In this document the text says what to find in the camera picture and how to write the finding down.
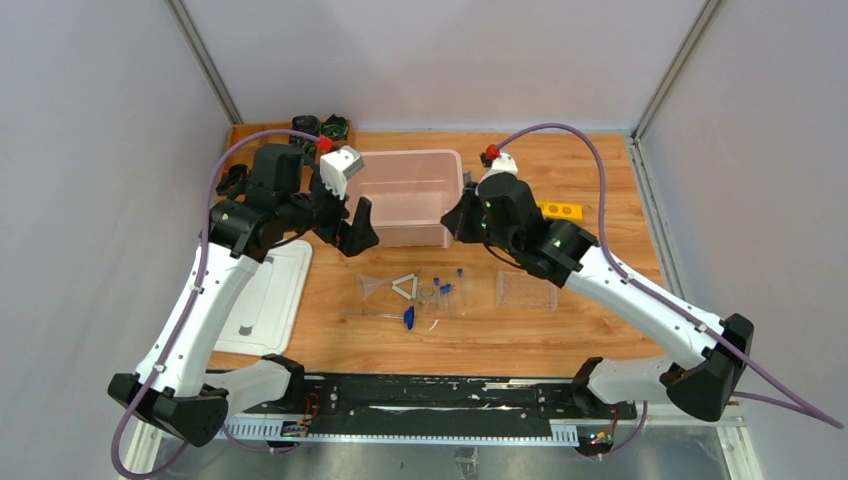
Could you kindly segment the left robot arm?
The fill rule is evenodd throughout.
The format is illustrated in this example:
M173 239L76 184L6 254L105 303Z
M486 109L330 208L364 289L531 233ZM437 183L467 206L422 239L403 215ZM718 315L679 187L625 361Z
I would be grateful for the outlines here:
M304 367L279 354L237 370L207 369L239 296L286 233L313 232L348 257L379 242L371 202L346 206L363 156L348 146L324 154L308 186L304 165L301 148L263 145L249 175L210 209L179 304L136 369L109 384L109 396L136 418L201 447L230 417L256 405L271 402L283 413L304 405Z

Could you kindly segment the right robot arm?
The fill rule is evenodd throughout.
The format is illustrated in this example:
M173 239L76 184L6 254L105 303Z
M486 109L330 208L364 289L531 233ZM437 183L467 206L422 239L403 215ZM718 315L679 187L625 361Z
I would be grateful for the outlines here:
M663 348L659 357L614 361L593 357L574 377L571 403L596 417L623 401L669 401L688 415L719 420L746 369L754 325L722 318L669 293L569 221L544 218L527 183L498 173L466 184L441 223L458 241L502 249L529 275L583 295Z

